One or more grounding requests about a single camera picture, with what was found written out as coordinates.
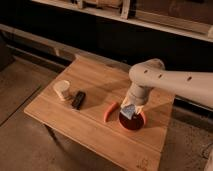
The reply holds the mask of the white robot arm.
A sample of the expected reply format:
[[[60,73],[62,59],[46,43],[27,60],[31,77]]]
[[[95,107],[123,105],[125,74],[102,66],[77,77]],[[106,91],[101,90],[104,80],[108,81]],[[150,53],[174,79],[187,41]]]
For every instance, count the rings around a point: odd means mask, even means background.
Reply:
[[[129,70],[131,86],[121,107],[144,106],[153,88],[160,88],[196,105],[213,110],[213,73],[168,71],[160,59],[133,65]]]

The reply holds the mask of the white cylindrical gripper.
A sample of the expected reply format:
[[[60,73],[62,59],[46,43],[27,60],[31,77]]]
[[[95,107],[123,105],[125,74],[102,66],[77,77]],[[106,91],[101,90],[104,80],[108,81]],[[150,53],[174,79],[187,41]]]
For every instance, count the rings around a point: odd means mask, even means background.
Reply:
[[[132,83],[127,95],[121,104],[121,108],[127,106],[129,103],[136,105],[136,114],[139,115],[143,112],[143,108],[149,97],[149,89],[147,87],[139,86]]]

